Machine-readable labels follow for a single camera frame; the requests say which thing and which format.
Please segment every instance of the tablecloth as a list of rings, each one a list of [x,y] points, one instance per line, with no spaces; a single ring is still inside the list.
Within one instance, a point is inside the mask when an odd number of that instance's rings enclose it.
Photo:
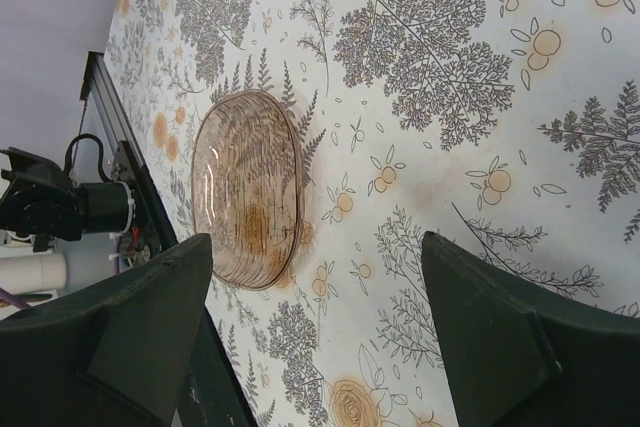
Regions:
[[[292,268],[262,292],[213,281],[207,299],[259,425],[456,425],[426,230],[638,315],[638,9],[118,0],[107,65],[181,239],[211,106],[261,89],[294,113],[307,181]]]

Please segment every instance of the floral patterned tablecloth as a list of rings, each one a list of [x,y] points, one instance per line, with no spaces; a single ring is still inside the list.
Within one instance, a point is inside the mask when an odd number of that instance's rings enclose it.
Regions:
[[[118,0],[107,65],[181,239],[212,104],[262,89],[295,119],[307,185],[293,268],[263,292],[214,281],[207,299],[261,426],[456,425],[425,230],[638,315],[638,8]]]

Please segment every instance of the purple cable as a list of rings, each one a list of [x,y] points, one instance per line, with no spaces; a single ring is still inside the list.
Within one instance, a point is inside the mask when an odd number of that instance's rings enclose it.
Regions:
[[[5,302],[8,302],[9,304],[19,309],[28,309],[29,307],[31,307],[20,297],[18,297],[17,295],[13,295],[11,292],[7,292],[2,287],[0,287],[0,300],[4,300]]]
[[[120,273],[120,246],[121,245],[122,245],[122,236],[120,235],[116,239],[116,255],[118,255],[118,257],[113,259],[113,270],[115,272],[115,275],[118,275]]]

